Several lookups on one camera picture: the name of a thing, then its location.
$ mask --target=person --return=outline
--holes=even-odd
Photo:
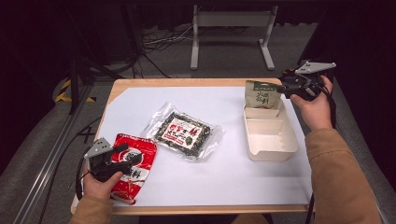
[[[330,80],[325,76],[321,78],[332,92]],[[300,107],[304,122],[311,130],[305,144],[312,169],[315,223],[381,223],[374,194],[363,171],[345,140],[332,127],[326,95],[321,93],[312,102],[295,94],[290,99]],[[85,194],[71,223],[110,223],[110,191],[120,176],[114,174],[106,183],[101,183],[86,175]]]

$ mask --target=brown sleeve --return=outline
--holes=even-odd
[[[70,224],[107,224],[111,221],[113,202],[84,195],[78,203],[77,210]]]
[[[381,223],[369,183],[340,134],[334,129],[313,131],[305,143],[315,223]]]

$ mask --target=red package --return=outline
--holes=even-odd
[[[146,139],[119,133],[113,147],[128,144],[128,149],[120,153],[115,152],[113,162],[128,161],[132,157],[141,157],[140,162],[131,168],[131,173],[124,174],[120,181],[111,190],[111,197],[117,201],[134,204],[137,193],[145,183],[151,165],[154,162],[157,147],[154,142]]]

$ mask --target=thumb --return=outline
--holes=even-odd
[[[123,173],[118,171],[116,172],[113,176],[111,176],[106,182],[105,185],[109,188],[112,189],[117,182],[119,182],[119,180],[121,179],[121,177],[123,176]]]
[[[294,102],[298,107],[302,107],[303,104],[306,103],[306,100],[304,100],[303,98],[301,98],[300,96],[293,94],[290,97],[291,101]]]

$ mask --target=cardboard box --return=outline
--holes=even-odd
[[[244,107],[248,155],[253,161],[285,161],[298,150],[283,101],[275,109]]]

